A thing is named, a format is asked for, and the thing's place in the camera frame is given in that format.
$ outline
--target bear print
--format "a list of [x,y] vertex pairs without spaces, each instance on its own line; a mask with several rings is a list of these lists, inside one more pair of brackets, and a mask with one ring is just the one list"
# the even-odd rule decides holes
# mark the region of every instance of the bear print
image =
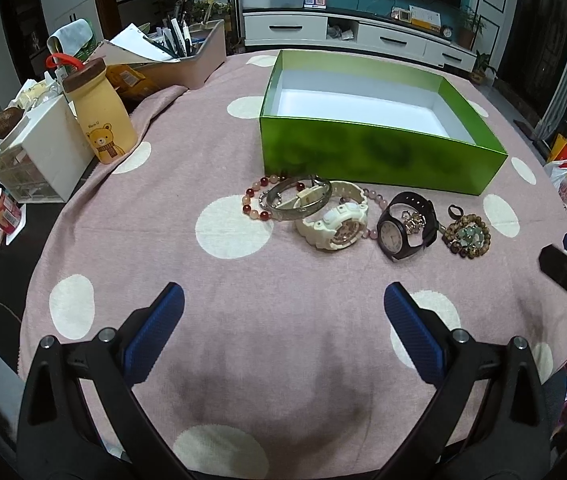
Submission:
[[112,125],[110,123],[104,124],[103,128],[93,129],[87,134],[87,138],[103,164],[110,164],[116,158],[125,155],[125,152],[114,143],[114,135],[112,134]]

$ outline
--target drawer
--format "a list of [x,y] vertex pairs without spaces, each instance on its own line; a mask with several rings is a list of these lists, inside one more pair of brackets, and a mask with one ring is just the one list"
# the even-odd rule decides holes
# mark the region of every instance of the drawer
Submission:
[[327,16],[246,14],[246,40],[324,40]]
[[398,30],[359,24],[357,43],[395,56],[422,59],[427,40]]
[[441,43],[429,41],[428,45],[425,47],[425,62],[431,65],[443,66],[446,64],[456,66],[467,72],[472,72],[475,59],[476,56],[472,54],[442,45]]

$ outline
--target watch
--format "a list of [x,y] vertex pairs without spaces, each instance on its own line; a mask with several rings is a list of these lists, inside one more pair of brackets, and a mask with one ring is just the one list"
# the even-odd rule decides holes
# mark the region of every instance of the watch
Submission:
[[[390,214],[390,208],[396,204],[409,205],[417,211],[421,219],[407,211],[403,215],[405,223],[398,218],[394,218]],[[420,245],[411,246],[407,235],[416,232],[416,229],[421,225],[423,226],[423,241]],[[437,221],[433,203],[417,193],[404,191],[394,197],[386,210],[381,214],[377,223],[377,243],[388,258],[401,260],[412,256],[422,247],[425,248],[431,245],[437,238],[438,228],[439,222]]]
[[[361,238],[368,225],[368,200],[359,186],[344,180],[333,180],[332,189],[333,193],[354,202],[341,203],[327,211],[321,220],[310,221],[304,218],[294,224],[310,245],[317,249],[336,251]],[[320,192],[319,186],[300,191],[295,206],[312,202]]]
[[[311,180],[313,189],[317,192],[313,195],[313,202],[296,205],[296,200],[288,200],[281,203],[281,194],[286,190],[297,185],[300,180]],[[332,196],[332,183],[329,180],[316,175],[298,176],[282,180],[272,189],[263,193],[259,197],[261,207],[270,213],[274,220],[299,220],[310,216],[323,209]]]

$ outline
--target black drawer handle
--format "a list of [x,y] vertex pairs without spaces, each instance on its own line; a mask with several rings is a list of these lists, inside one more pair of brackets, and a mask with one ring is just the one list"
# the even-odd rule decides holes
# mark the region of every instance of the black drawer handle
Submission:
[[397,45],[401,45],[401,46],[407,45],[407,41],[393,40],[392,38],[384,38],[383,36],[380,36],[379,39],[383,41],[390,41],[390,43],[396,43]]
[[441,55],[443,57],[447,57],[448,59],[452,59],[452,60],[458,61],[460,63],[463,62],[462,59],[459,59],[458,57],[451,56],[450,54],[446,54],[445,52],[442,52]]
[[301,30],[303,25],[270,25],[270,30]]

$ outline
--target polka dot tablecloth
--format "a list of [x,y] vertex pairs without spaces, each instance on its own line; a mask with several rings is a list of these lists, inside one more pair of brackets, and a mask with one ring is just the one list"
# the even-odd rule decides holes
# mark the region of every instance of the polka dot tablecloth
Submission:
[[[251,221],[241,197],[263,176],[257,117],[275,59],[230,57],[204,88],[172,87],[139,105],[137,148],[99,166],[50,234],[28,291],[20,373],[42,336],[92,338],[177,282],[185,313],[134,394],[188,468],[253,479],[374,470],[434,391],[385,316],[386,286],[400,281],[479,341],[525,336],[546,380],[567,360],[567,294],[539,272],[537,256],[561,243],[567,215],[508,122],[447,75],[510,157],[482,196],[419,192],[442,222],[451,203],[483,216],[493,235],[485,256],[462,260],[438,240],[393,263],[372,240],[321,252],[290,223]],[[390,200],[403,189],[375,190]],[[371,205],[372,222],[379,213]],[[85,390],[120,456],[92,384]],[[455,438],[480,401],[474,392]]]

